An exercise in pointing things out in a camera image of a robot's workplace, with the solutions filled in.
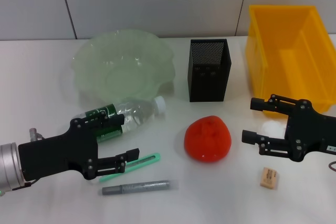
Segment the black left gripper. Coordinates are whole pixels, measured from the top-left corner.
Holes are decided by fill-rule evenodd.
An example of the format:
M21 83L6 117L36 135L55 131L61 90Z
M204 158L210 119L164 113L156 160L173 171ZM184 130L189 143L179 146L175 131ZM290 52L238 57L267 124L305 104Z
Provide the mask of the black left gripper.
M18 146L20 164L25 180L35 180L74 170L84 179L121 174L126 163L139 158L138 148L114 157L98 159L97 137L121 129L124 115L97 113L84 118L84 123L70 122L70 128L62 135Z

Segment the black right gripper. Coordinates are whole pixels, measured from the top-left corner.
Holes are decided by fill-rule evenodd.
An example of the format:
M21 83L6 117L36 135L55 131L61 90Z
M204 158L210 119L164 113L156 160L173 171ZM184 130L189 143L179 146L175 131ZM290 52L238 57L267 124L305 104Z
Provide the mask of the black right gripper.
M272 94L268 100L252 98L250 109L288 115L285 140L242 131L242 142L257 144L260 155L290 158L294 162L303 161L311 152L335 155L335 117L318 113L310 101Z

